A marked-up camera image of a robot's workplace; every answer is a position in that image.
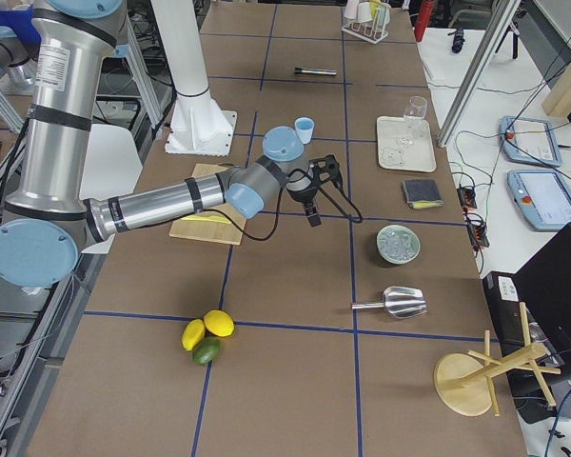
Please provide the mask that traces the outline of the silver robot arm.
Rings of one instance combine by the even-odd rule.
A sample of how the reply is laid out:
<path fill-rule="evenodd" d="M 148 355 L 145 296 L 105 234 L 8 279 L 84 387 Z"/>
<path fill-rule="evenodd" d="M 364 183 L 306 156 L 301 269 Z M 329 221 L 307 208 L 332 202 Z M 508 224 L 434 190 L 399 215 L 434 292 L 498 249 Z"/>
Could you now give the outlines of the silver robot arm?
<path fill-rule="evenodd" d="M 38 1 L 32 23 L 41 47 L 25 131 L 18 189 L 4 204 L 0 277 L 19 287 L 47 287 L 74 269 L 80 252 L 110 236 L 161 225 L 229 204 L 254 217 L 283 193 L 318 225 L 315 195 L 343 184 L 333 156 L 309 159 L 290 127 L 264 137 L 259 159 L 188 178 L 162 189 L 106 200 L 82 199 L 80 187 L 103 61 L 127 23 L 122 1 Z"/>

